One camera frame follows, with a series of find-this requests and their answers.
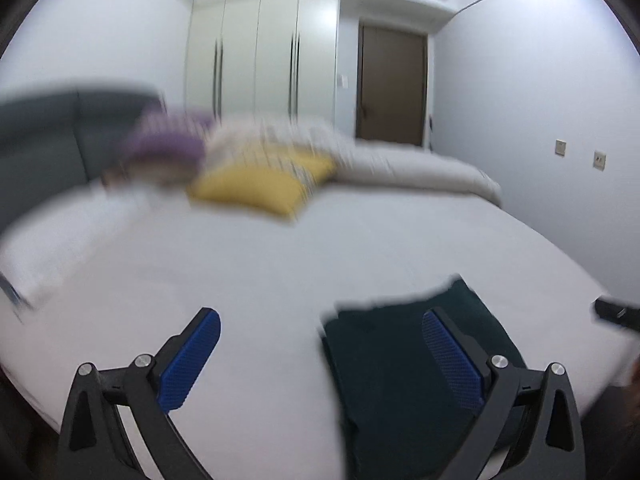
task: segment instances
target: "wall outlet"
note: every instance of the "wall outlet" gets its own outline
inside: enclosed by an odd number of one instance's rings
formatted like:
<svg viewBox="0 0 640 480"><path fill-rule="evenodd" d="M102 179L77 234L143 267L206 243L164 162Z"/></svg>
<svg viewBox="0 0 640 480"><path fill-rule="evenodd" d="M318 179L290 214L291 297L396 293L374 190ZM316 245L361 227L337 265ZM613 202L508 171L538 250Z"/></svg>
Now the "wall outlet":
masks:
<svg viewBox="0 0 640 480"><path fill-rule="evenodd" d="M602 152L593 153L593 167L604 171L604 164L607 161L607 154Z"/></svg>
<svg viewBox="0 0 640 480"><path fill-rule="evenodd" d="M566 141L556 140L556 155L564 156L564 152L566 152Z"/></svg>

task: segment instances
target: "white wall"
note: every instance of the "white wall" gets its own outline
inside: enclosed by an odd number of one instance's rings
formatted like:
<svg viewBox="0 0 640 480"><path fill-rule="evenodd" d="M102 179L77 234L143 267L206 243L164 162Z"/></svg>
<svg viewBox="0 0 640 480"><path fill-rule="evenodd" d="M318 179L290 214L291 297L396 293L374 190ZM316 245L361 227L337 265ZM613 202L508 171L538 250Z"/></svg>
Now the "white wall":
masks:
<svg viewBox="0 0 640 480"><path fill-rule="evenodd" d="M640 57L606 4L481 0L435 55L435 151L485 170L506 211L640 301Z"/></svg>
<svg viewBox="0 0 640 480"><path fill-rule="evenodd" d="M0 94L40 86L151 86L184 103L187 0L40 0L0 59Z"/></svg>

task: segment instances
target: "door frame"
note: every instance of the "door frame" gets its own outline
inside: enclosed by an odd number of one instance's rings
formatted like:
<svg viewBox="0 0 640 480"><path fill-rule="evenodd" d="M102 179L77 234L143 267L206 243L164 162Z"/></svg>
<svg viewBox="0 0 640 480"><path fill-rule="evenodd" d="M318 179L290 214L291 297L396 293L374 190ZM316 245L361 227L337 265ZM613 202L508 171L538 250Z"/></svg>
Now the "door frame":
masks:
<svg viewBox="0 0 640 480"><path fill-rule="evenodd" d="M406 30L401 27L392 27L389 25L380 25L375 22L368 22L366 20L360 20L358 23L358 85L356 88L356 139L360 138L360 128L362 127L362 47L364 44L364 28L384 28L393 32L400 32L402 34L413 34L422 38L422 140L420 147L424 147L424 133L426 129L426 115L427 115L427 82L429 74L429 36L425 32L416 32L414 30Z"/></svg>

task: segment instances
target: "yellow pillow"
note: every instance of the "yellow pillow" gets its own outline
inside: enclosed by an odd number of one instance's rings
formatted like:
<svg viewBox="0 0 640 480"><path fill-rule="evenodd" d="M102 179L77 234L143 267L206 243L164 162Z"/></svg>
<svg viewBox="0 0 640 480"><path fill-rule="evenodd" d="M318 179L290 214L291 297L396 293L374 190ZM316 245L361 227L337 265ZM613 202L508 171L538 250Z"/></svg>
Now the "yellow pillow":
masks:
<svg viewBox="0 0 640 480"><path fill-rule="evenodd" d="M192 198L246 205L293 218L317 184L335 172L334 160L309 150L251 144L230 164L191 184Z"/></svg>

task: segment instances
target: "purple pillow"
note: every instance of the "purple pillow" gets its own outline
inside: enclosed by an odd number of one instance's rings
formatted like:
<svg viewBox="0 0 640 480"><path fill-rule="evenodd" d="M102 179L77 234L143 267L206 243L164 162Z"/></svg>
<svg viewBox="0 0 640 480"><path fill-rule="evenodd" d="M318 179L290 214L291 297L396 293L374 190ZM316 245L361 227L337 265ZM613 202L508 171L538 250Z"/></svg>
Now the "purple pillow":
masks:
<svg viewBox="0 0 640 480"><path fill-rule="evenodd" d="M213 115L201 110L165 112L148 107L138 118L133 134L183 134L203 139L213 125Z"/></svg>
<svg viewBox="0 0 640 480"><path fill-rule="evenodd" d="M175 133L135 134L121 143L120 155L123 162L160 158L198 164L205 150L199 137Z"/></svg>

